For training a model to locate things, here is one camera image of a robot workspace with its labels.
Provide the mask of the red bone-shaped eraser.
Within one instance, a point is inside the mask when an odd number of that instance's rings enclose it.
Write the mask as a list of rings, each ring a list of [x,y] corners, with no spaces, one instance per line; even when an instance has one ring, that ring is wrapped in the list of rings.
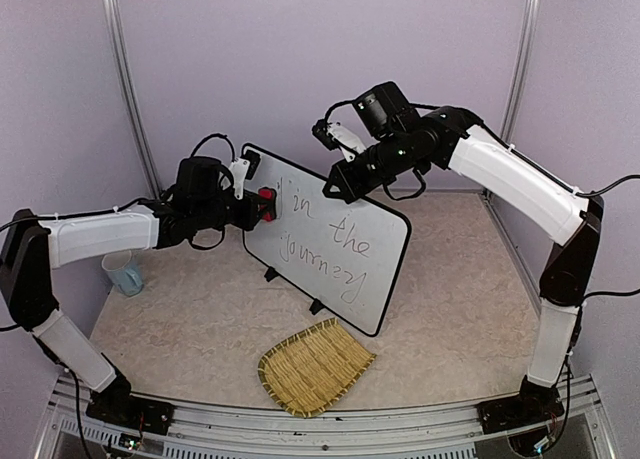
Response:
[[[277,192],[273,188],[263,187],[258,191],[260,198],[259,217],[262,221],[271,222],[277,218]]]

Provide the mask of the white whiteboard black frame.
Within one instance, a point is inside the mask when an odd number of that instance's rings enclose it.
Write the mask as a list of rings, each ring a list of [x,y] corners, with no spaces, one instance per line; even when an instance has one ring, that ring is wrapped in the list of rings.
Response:
[[[257,145],[248,191],[277,192],[277,218],[243,235],[245,250],[368,337],[379,334],[412,232],[410,220],[373,199],[328,199],[323,176]]]

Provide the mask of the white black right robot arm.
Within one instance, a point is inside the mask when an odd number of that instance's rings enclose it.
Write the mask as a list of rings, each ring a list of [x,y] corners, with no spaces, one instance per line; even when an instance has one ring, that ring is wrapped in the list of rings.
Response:
[[[535,421],[551,403],[579,334],[579,320],[597,256],[604,202],[504,142],[474,112],[411,102],[393,81],[331,105],[311,128],[343,159],[331,166],[323,193],[351,204],[410,171],[422,180],[433,166],[469,179],[506,202],[552,242],[539,279],[541,312],[533,357],[511,412]]]

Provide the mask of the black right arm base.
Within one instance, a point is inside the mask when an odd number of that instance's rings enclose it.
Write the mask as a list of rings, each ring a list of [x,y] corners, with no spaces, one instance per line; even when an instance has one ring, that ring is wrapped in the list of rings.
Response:
[[[565,413],[558,389],[536,385],[524,377],[517,394],[477,405],[484,434],[516,429],[560,417]]]

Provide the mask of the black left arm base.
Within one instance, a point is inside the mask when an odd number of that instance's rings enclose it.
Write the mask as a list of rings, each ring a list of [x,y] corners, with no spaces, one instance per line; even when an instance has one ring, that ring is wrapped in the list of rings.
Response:
[[[131,393],[131,384],[115,369],[115,379],[102,391],[90,393],[86,415],[112,425],[166,436],[174,406]]]

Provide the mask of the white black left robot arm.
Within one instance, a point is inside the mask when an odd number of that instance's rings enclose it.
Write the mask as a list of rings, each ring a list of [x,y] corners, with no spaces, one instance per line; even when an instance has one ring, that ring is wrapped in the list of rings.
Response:
[[[140,413],[131,385],[73,321],[54,297],[51,272],[85,259],[134,250],[165,249],[183,242],[194,249],[205,230],[228,226],[253,230],[276,217],[274,189],[246,190],[261,162],[258,154],[232,154],[231,162],[193,151],[182,159],[173,185],[156,199],[67,215],[37,215],[21,209],[2,225],[1,295],[12,324],[21,328],[100,396],[102,409],[121,424]]]

